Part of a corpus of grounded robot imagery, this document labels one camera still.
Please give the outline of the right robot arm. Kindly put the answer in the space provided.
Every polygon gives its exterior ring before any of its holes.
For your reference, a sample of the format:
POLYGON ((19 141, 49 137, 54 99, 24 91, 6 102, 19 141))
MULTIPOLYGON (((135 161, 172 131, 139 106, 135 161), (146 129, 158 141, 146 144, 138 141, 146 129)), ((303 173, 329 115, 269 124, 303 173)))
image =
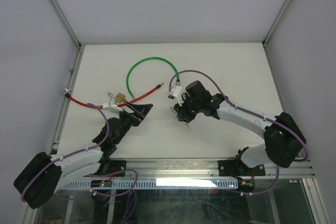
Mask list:
POLYGON ((272 115, 237 106, 222 93, 211 95, 200 81, 194 81, 186 88, 172 87, 169 98, 177 100, 173 111, 180 122, 189 124, 202 113, 239 125, 264 140, 260 145, 238 150, 235 158, 220 163, 219 171, 225 176, 249 176, 259 166, 270 163, 288 168, 297 161, 297 155, 306 143, 296 122, 288 113, 272 115))

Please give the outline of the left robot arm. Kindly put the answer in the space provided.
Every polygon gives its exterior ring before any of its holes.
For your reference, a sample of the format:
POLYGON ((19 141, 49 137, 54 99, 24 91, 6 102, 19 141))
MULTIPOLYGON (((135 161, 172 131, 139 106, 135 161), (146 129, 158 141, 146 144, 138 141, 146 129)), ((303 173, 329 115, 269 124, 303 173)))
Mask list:
POLYGON ((152 104, 129 102, 126 106, 130 111, 120 109, 116 117, 104 118, 103 128, 90 144, 69 153, 37 153, 14 180, 21 201, 36 209, 72 181, 89 175, 106 175, 117 145, 153 108, 152 104))

